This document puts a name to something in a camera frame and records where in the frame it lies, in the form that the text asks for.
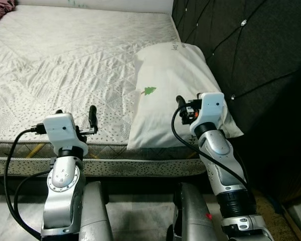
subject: tufted headboard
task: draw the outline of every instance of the tufted headboard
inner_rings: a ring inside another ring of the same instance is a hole
[[[240,129],[276,126],[266,115],[301,69],[301,0],[174,0],[173,19],[182,42],[203,51]]]

